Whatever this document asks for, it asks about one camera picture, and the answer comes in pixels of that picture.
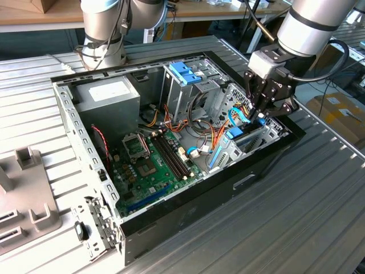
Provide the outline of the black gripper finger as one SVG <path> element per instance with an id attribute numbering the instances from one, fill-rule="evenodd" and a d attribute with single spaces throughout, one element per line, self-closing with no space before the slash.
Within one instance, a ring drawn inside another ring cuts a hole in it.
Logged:
<path id="1" fill-rule="evenodd" d="M 267 94 L 265 93 L 267 80 L 262 79 L 254 72 L 247 70 L 244 72 L 244 82 L 246 97 L 250 100 L 252 106 L 249 116 L 250 119 L 254 117 L 264 118 L 264 109 L 267 104 Z"/>
<path id="2" fill-rule="evenodd" d="M 256 116 L 259 118 L 287 116 L 299 109 L 298 103 L 293 96 L 277 102 L 269 101 L 265 107 L 257 110 Z"/>

